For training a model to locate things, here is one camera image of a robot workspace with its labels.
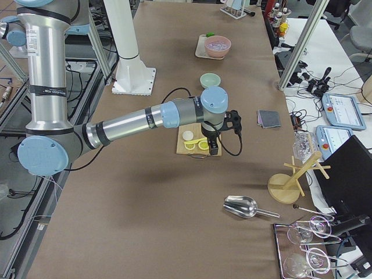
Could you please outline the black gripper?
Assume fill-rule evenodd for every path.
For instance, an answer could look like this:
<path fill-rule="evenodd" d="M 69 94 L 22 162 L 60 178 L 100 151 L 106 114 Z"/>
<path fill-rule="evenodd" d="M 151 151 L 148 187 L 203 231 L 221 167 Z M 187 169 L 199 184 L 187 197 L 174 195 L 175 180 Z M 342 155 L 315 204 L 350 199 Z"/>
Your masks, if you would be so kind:
<path fill-rule="evenodd" d="M 241 117 L 237 110 L 226 111 L 222 131 L 234 130 L 236 135 L 241 136 L 242 125 Z M 218 154 L 217 137 L 208 137 L 208 146 L 210 155 Z"/>

